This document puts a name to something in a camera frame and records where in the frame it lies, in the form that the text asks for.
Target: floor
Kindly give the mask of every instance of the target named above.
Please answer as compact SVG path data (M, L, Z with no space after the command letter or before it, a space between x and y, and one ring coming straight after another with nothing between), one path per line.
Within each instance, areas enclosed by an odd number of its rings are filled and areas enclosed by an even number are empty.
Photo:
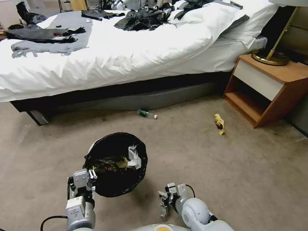
M38 127L9 103L0 104L0 228L38 230L64 215L67 177L80 169L98 138L129 132L147 147L148 168L136 189L96 197L96 229L126 231L161 222L158 190L169 182L193 186L197 197L236 231L300 231L308 227L308 138L284 121L252 126L220 97L136 112L58 115ZM219 136L213 115L225 121ZM183 225L172 213L169 223ZM65 220L45 231L65 230Z

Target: trash can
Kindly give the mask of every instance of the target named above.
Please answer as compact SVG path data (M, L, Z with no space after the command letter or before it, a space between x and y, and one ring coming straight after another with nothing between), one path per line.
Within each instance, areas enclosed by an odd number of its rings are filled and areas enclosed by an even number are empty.
M145 144L129 133L98 139L84 158L83 168L95 170L95 191L104 197L131 192L144 178L148 163Z

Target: white drawer front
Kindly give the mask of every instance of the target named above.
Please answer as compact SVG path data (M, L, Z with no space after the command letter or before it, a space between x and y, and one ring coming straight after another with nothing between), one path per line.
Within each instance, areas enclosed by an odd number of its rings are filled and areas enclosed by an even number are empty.
M273 100L284 85L242 60L238 62L234 75L269 100Z

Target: wooden nightstand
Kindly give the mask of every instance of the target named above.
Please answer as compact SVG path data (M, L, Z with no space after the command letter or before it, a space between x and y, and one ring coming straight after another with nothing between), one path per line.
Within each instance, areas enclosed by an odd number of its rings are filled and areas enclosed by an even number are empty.
M224 93L254 128L282 119L308 93L308 66L270 66L239 57Z

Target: lampshade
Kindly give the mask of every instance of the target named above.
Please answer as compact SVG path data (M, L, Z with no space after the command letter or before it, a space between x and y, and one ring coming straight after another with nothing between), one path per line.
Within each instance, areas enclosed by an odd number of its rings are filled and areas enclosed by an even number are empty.
M269 2L281 5L308 7L308 0L269 0Z

